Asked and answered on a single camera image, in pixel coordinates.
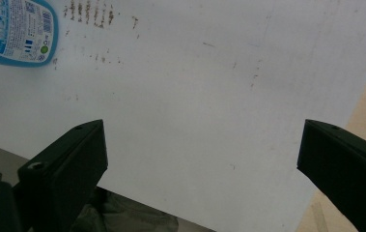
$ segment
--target screw hole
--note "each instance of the screw hole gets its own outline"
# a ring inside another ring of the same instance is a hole
[[[34,162],[32,164],[30,164],[28,166],[29,169],[32,169],[32,170],[40,170],[42,168],[44,168],[44,163],[42,162]]]

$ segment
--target white paper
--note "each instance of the white paper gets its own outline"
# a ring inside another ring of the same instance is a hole
[[[0,148],[31,158],[102,118],[101,187],[216,231],[295,231],[313,191],[296,170],[304,119],[346,125],[366,2],[72,4],[51,2],[51,64],[0,66]]]

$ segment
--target plastic bottle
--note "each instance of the plastic bottle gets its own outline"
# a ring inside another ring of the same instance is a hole
[[[57,38],[57,16],[49,4],[43,0],[0,0],[0,64],[47,64]]]

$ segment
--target bottle label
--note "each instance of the bottle label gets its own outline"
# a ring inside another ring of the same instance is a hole
[[[0,55],[40,63],[53,44],[51,11],[30,0],[0,0]]]

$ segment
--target wooden table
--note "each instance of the wooden table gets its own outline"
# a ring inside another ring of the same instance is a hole
[[[366,139],[366,89],[357,103],[357,107],[346,128],[348,131]],[[329,199],[317,190],[297,229],[297,232],[304,231],[351,232],[357,230]]]

